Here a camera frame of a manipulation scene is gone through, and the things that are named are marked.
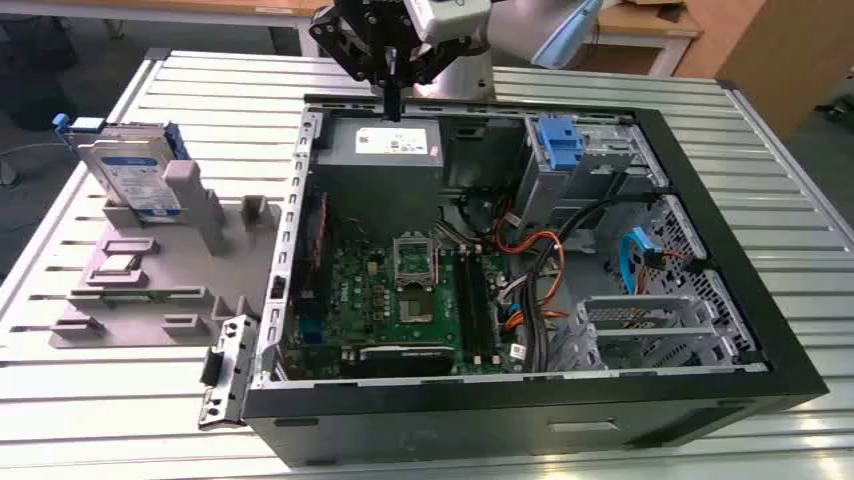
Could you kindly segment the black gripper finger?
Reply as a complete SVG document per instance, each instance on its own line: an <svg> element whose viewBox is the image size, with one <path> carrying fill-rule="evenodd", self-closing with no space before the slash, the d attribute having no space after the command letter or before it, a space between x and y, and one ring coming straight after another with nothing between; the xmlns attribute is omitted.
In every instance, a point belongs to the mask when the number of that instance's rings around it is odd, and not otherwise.
<svg viewBox="0 0 854 480"><path fill-rule="evenodd" d="M337 7L313 15L310 35L322 50L358 82L367 81L383 99L383 118L394 121L394 61L386 51L369 51Z"/></svg>
<svg viewBox="0 0 854 480"><path fill-rule="evenodd" d="M472 40L449 40L437 46L415 42L394 48L394 121L399 122L405 111L403 91L417 85L430 85L435 78L460 60L469 60L485 53L485 46Z"/></svg>

